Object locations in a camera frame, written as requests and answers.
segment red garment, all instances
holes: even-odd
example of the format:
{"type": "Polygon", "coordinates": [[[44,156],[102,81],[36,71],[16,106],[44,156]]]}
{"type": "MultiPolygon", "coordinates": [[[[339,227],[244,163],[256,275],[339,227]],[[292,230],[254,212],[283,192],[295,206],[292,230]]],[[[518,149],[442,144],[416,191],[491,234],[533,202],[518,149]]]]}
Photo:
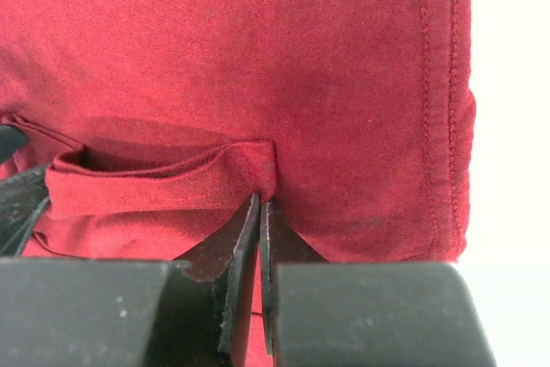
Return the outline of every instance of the red garment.
{"type": "Polygon", "coordinates": [[[0,0],[0,114],[30,138],[0,177],[53,161],[25,255],[170,260],[259,191],[330,260],[456,259],[469,19],[469,0],[0,0]]]}

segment seam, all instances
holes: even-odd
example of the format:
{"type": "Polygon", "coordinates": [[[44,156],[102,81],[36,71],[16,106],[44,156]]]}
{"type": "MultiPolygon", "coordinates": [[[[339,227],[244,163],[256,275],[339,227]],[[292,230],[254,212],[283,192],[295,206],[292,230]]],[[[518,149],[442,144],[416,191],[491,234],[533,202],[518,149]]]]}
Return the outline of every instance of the seam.
{"type": "Polygon", "coordinates": [[[450,71],[450,85],[449,85],[449,174],[450,174],[450,196],[451,203],[453,205],[453,214],[456,222],[456,252],[458,253],[461,245],[462,223],[460,209],[458,205],[458,199],[456,198],[456,178],[455,178],[455,148],[456,148],[456,122],[455,122],[455,98],[458,90],[458,14],[457,5],[459,0],[452,1],[452,40],[451,40],[451,71],[450,71]]]}
{"type": "Polygon", "coordinates": [[[433,198],[432,181],[431,181],[431,162],[429,152],[429,139],[430,139],[430,32],[428,26],[428,17],[426,12],[426,0],[420,0],[420,15],[422,18],[422,34],[423,34],[423,56],[422,56],[422,87],[424,91],[424,103],[423,103],[423,158],[425,165],[425,186],[428,196],[428,202],[430,204],[430,219],[431,225],[434,230],[434,237],[430,245],[429,254],[433,254],[437,239],[439,238],[439,225],[437,224],[436,206],[433,198]]]}

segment red cloth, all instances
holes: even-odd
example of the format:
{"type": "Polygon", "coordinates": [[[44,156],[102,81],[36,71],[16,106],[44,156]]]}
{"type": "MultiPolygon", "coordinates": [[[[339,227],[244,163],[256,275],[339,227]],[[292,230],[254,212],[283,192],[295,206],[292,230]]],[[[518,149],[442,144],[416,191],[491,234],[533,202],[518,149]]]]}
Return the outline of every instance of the red cloth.
{"type": "Polygon", "coordinates": [[[30,138],[0,177],[53,161],[25,255],[170,260],[259,191],[330,260],[456,259],[469,19],[469,0],[0,0],[0,115],[30,138]]]}

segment white background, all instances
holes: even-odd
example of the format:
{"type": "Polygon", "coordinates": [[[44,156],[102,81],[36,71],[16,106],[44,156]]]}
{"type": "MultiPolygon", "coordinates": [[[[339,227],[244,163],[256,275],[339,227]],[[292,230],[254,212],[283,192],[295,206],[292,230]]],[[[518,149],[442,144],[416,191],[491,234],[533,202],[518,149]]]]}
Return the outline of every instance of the white background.
{"type": "Polygon", "coordinates": [[[470,88],[478,113],[459,267],[498,365],[550,366],[550,0],[472,0],[470,88]]]}

